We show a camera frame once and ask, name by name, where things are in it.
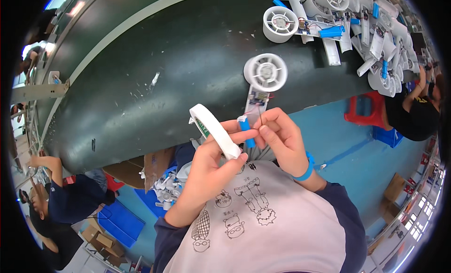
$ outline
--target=cartoon drawing on shirt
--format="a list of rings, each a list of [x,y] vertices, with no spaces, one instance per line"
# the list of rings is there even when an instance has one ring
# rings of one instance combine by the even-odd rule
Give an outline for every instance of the cartoon drawing on shirt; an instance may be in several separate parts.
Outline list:
[[[244,170],[245,170],[245,165],[243,164],[243,166],[241,166],[241,170],[238,171],[235,175],[240,175],[241,173],[243,173]]]
[[[268,208],[269,203],[265,197],[266,193],[260,192],[258,186],[260,186],[260,179],[255,178],[246,185],[235,188],[234,191],[235,194],[243,197],[249,209],[257,214],[258,223],[267,226],[270,223],[274,223],[276,213],[274,210]]]
[[[210,232],[210,217],[205,207],[200,212],[199,217],[197,217],[191,232],[191,238],[194,239],[193,247],[195,252],[204,252],[210,247],[210,240],[206,239]]]
[[[226,224],[227,231],[225,233],[230,239],[237,238],[245,232],[244,221],[240,222],[238,214],[234,214],[232,217],[223,220]]]
[[[232,203],[232,197],[228,192],[222,190],[221,193],[216,196],[215,202],[218,207],[226,208]]]

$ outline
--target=white t-shirt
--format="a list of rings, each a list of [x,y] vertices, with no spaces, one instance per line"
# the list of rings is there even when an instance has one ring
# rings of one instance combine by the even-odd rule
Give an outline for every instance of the white t-shirt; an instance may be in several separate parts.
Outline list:
[[[357,224],[363,228],[361,221]],[[359,235],[364,241],[364,229]],[[346,259],[346,241],[330,202],[272,162],[248,162],[206,203],[163,272],[337,273]],[[157,237],[156,264],[164,259],[159,254],[164,243]],[[363,265],[366,254],[360,256]]]

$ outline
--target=blue wristband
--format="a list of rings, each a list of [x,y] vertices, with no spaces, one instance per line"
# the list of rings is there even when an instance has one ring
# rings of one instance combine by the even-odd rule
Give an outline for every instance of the blue wristband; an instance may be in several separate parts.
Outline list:
[[[305,172],[304,175],[302,175],[301,177],[294,177],[293,178],[297,181],[305,181],[307,180],[310,175],[313,172],[313,164],[315,164],[315,159],[313,158],[313,156],[310,154],[310,152],[305,151],[305,154],[307,155],[307,159],[308,159],[308,168],[307,171]]]

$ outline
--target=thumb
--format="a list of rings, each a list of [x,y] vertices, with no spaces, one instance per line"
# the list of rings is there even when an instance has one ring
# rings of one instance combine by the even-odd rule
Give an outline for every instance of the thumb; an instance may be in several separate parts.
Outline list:
[[[278,154],[283,152],[287,147],[280,140],[279,136],[272,131],[268,126],[263,125],[259,128],[260,135],[266,141],[266,143],[271,147],[274,154]]]
[[[238,171],[241,169],[241,167],[246,163],[246,160],[248,159],[247,153],[242,153],[237,159],[231,159],[228,162],[226,162],[223,166],[218,168],[214,173],[214,177],[216,180],[219,180],[223,182],[224,184],[227,184],[230,180],[232,180],[233,177],[235,177],[235,174],[238,173]]]

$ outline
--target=red plastic stool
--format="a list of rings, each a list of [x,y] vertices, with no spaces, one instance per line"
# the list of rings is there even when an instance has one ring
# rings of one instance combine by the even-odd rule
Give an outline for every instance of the red plastic stool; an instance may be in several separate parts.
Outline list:
[[[350,99],[349,112],[345,113],[345,120],[357,125],[374,125],[385,129],[382,119],[382,109],[385,105],[384,96],[377,91],[364,94],[371,99],[371,114],[369,116],[357,115],[357,96]]]
[[[122,182],[116,182],[114,180],[114,177],[109,175],[109,174],[107,174],[106,172],[104,172],[104,174],[105,174],[106,181],[107,181],[107,187],[106,188],[108,190],[111,190],[111,191],[115,192],[115,191],[119,190],[122,186],[125,185]]]

